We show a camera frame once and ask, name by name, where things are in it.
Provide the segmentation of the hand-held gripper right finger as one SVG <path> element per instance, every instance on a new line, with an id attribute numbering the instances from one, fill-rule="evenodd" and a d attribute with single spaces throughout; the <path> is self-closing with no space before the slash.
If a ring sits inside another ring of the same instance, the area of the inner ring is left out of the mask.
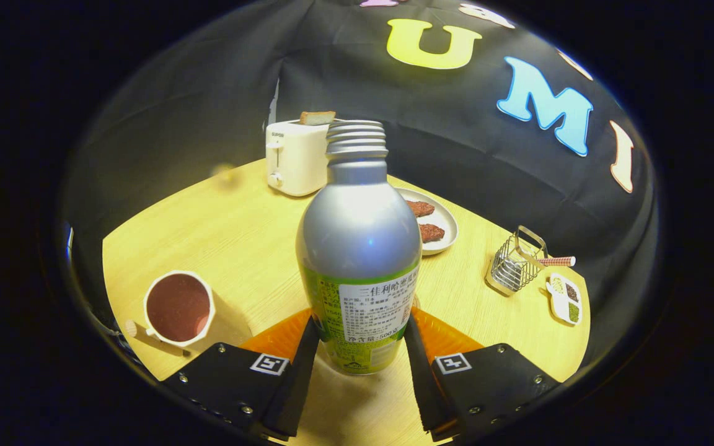
<path id="1" fill-rule="evenodd" d="M 434 441 L 485 440 L 558 387 L 511 345 L 483 346 L 420 308 L 404 337 L 420 420 Z"/>

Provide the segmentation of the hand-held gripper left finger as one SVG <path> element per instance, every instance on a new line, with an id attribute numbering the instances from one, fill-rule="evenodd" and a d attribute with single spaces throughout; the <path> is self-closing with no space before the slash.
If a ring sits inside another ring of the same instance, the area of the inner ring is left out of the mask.
<path id="1" fill-rule="evenodd" d="M 214 343 L 162 384 L 227 428 L 286 441 L 297 435 L 319 343 L 305 308 L 240 346 Z"/>

